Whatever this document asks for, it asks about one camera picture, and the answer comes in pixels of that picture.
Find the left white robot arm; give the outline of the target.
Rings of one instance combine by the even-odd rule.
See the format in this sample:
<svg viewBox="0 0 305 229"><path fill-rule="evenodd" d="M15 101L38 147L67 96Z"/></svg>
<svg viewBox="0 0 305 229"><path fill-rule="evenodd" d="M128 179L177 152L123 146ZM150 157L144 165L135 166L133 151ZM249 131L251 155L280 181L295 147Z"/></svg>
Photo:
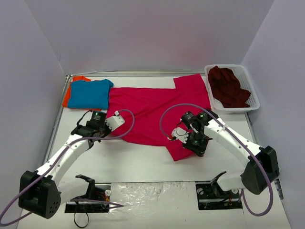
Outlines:
<svg viewBox="0 0 305 229"><path fill-rule="evenodd" d="M61 179L78 157L91 149L95 141L105 137L106 113L93 111L86 125L77 124L60 150L37 170L26 171L20 179L18 205L45 219L51 218L59 206L72 199L91 199L96 194L94 179L77 175L70 182Z"/></svg>

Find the magenta t shirt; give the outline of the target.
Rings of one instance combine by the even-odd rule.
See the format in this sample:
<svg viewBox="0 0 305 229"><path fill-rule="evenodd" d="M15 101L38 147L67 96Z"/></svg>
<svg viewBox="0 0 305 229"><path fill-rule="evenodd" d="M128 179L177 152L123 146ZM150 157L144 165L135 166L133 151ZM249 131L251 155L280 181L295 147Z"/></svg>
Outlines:
<svg viewBox="0 0 305 229"><path fill-rule="evenodd" d="M191 111L200 112L197 106L210 108L205 83L200 74L182 76L173 80L175 88L120 87L110 90L110 117L120 111L125 124L113 131L113 136L122 136L129 143L164 146L174 161L193 156L180 141L169 141L170 134L179 123L181 116Z"/></svg>

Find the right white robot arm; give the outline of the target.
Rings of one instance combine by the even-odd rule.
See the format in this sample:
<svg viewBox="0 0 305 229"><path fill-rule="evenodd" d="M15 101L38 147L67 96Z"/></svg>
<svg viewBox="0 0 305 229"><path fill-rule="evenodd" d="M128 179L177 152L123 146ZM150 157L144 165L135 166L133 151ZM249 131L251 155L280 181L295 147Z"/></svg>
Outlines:
<svg viewBox="0 0 305 229"><path fill-rule="evenodd" d="M184 148L203 156L211 139L235 156L244 168L241 171L225 171L216 176L211 185L215 196L222 197L232 189L247 189L259 195L278 178L276 151L270 146L263 148L244 138L212 111L197 115L186 112L180 121L186 129L176 127L172 136L181 141Z"/></svg>

